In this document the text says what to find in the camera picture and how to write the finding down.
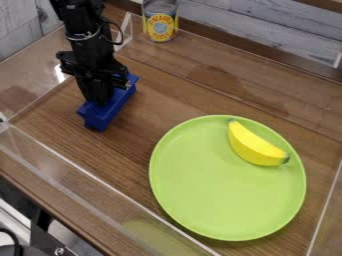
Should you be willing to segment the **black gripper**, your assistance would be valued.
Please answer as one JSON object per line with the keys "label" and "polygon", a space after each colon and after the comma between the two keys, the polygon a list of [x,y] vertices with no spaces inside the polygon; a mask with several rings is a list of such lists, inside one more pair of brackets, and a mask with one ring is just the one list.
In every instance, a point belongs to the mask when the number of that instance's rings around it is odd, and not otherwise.
{"label": "black gripper", "polygon": [[104,34],[67,34],[65,38],[71,50],[56,53],[61,71],[75,77],[84,99],[104,106],[114,88],[128,88],[128,68],[114,56],[114,47],[122,41],[112,41]]}

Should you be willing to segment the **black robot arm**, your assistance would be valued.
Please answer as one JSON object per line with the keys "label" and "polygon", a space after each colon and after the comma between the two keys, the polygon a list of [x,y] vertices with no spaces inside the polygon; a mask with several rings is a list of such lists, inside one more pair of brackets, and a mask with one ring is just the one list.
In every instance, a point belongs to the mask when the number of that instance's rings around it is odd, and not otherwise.
{"label": "black robot arm", "polygon": [[72,75],[87,101],[107,105],[116,88],[128,87],[128,68],[115,59],[116,23],[103,15],[104,0],[49,0],[71,51],[59,51],[61,72]]}

